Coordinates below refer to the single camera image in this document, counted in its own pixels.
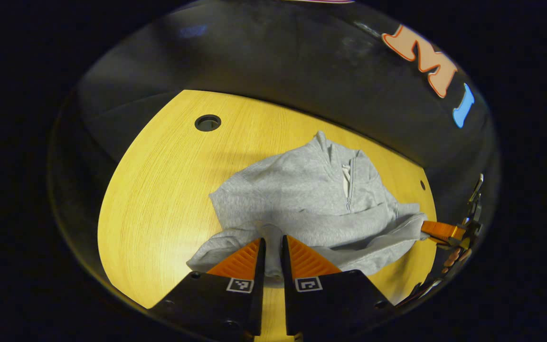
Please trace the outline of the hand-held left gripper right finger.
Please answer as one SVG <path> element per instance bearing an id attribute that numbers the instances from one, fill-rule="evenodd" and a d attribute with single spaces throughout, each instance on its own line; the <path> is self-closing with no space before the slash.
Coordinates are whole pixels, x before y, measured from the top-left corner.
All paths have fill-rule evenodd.
<path id="1" fill-rule="evenodd" d="M 282 239 L 286 332 L 295 339 L 355 339 L 395 316 L 360 270 L 341 271 L 312 247 Z"/>

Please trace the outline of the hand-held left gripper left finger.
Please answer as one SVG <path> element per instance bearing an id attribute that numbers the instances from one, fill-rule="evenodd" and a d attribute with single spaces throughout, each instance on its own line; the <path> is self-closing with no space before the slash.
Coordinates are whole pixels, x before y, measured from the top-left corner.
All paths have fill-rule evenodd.
<path id="1" fill-rule="evenodd" d="M 149 312 L 202 339 L 261 334 L 266 243 L 257 238 L 206 272 L 192 271 Z"/>

